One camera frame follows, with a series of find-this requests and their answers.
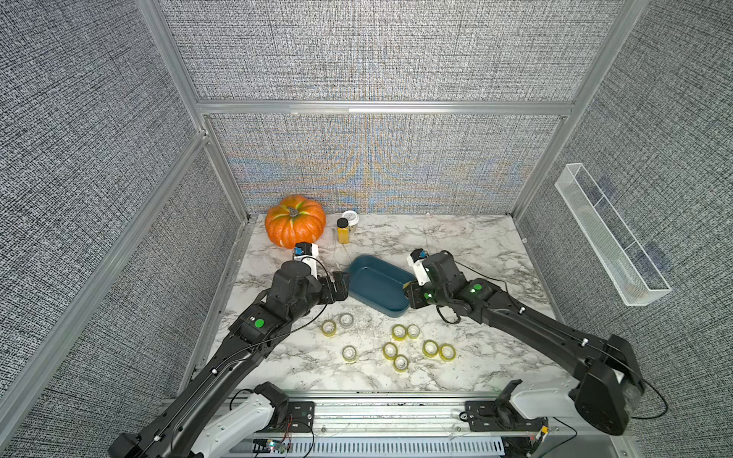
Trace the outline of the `teal storage box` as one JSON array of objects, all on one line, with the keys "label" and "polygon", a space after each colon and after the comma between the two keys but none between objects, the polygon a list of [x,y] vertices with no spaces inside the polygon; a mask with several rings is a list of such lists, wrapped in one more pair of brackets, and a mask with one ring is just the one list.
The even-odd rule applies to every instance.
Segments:
[{"label": "teal storage box", "polygon": [[391,318],[410,309],[404,286],[414,274],[372,255],[357,257],[349,265],[349,297]]}]

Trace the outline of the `grey clear tape roll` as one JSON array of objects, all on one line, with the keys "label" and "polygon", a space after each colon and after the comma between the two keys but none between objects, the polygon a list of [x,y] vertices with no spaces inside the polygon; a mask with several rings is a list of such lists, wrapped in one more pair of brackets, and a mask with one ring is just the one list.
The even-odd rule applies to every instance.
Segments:
[{"label": "grey clear tape roll", "polygon": [[353,324],[355,323],[355,318],[350,313],[342,313],[338,318],[338,324],[342,328],[350,328],[353,327]]}]

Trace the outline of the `yellow tape roll bottom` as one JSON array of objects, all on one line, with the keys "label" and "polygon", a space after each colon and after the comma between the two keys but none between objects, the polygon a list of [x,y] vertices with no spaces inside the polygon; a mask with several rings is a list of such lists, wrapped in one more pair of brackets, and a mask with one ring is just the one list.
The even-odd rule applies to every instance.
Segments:
[{"label": "yellow tape roll bottom", "polygon": [[392,366],[397,372],[406,372],[410,367],[410,360],[403,354],[397,354],[392,360]]}]

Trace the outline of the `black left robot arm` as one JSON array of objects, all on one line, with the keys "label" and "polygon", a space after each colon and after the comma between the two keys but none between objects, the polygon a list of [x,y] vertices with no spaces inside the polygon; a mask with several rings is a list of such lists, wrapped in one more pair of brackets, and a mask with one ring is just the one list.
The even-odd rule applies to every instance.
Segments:
[{"label": "black left robot arm", "polygon": [[286,261],[272,284],[237,320],[188,387],[138,433],[122,433],[109,448],[112,457],[194,457],[194,444],[234,388],[293,332],[294,323],[315,305],[349,297],[350,275],[312,274],[303,261]]}]

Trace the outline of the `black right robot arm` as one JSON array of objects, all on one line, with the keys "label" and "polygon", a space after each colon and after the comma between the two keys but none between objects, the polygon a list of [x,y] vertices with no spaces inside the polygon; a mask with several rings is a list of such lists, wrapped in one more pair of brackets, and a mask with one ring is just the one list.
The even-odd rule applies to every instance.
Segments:
[{"label": "black right robot arm", "polygon": [[448,307],[458,318],[526,343],[578,381],[569,398],[587,424],[612,436],[625,433],[647,387],[631,343],[615,334],[602,339],[561,324],[486,278],[467,280],[448,251],[430,255],[418,248],[407,259],[416,278],[405,287],[410,307]]}]

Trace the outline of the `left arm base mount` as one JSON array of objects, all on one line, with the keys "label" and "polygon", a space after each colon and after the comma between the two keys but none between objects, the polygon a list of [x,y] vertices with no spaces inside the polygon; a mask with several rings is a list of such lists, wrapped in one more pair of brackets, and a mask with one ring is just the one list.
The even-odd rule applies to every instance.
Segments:
[{"label": "left arm base mount", "polygon": [[311,446],[315,446],[313,429],[315,404],[291,402],[290,397],[269,382],[255,389],[240,389],[229,402],[229,411],[211,421],[202,431],[192,448],[193,457],[223,457],[242,440],[256,433],[282,433],[281,441],[274,441],[273,448],[284,447],[292,452],[292,434],[307,432]]}]

